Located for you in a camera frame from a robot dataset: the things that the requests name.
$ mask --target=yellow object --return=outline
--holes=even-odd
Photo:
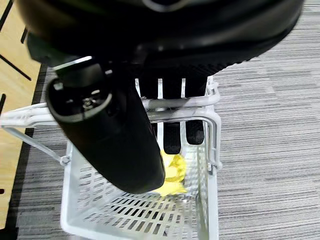
[[[187,190],[181,183],[186,176],[187,164],[185,159],[180,155],[168,155],[161,151],[165,179],[163,185],[153,192],[159,193],[162,197],[166,195],[185,194]]]

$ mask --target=striped carpet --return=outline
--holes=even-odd
[[[34,102],[44,101],[39,78]],[[218,173],[221,240],[320,239],[320,2],[308,0],[295,30],[250,62],[217,73],[222,118]],[[33,137],[64,154],[55,127]],[[23,145],[9,225],[19,239],[65,240],[60,228],[63,168]]]

